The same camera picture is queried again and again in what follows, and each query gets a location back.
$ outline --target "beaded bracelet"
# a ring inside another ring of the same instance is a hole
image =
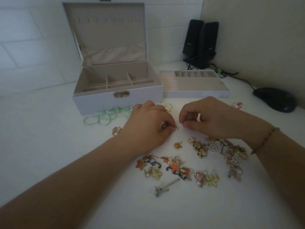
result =
[[[270,133],[266,136],[266,138],[263,140],[263,142],[261,143],[261,145],[260,145],[258,148],[254,149],[254,150],[251,152],[251,154],[254,154],[254,153],[256,153],[257,150],[261,149],[261,148],[265,145],[265,143],[269,140],[269,138],[271,137],[271,135],[272,135],[275,131],[277,131],[277,130],[280,130],[280,128],[274,128],[274,129],[272,129],[272,130],[270,131]]]

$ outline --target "black computer mouse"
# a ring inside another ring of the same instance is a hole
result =
[[[297,106],[297,101],[292,94],[276,88],[257,88],[253,94],[269,107],[280,112],[293,112]]]

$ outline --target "white jewelry box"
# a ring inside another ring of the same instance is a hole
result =
[[[163,86],[148,63],[144,3],[63,3],[83,61],[73,100],[81,115],[147,100]]]
[[[229,89],[213,70],[160,71],[164,98],[227,98]]]

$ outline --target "white brick wall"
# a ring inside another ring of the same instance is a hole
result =
[[[98,0],[0,0],[0,96],[73,82],[81,61],[61,2]],[[145,2],[149,61],[183,59],[189,21],[199,19],[203,0]]]

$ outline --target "jewelry box lid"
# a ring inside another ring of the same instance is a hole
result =
[[[84,66],[148,60],[144,3],[63,3]]]

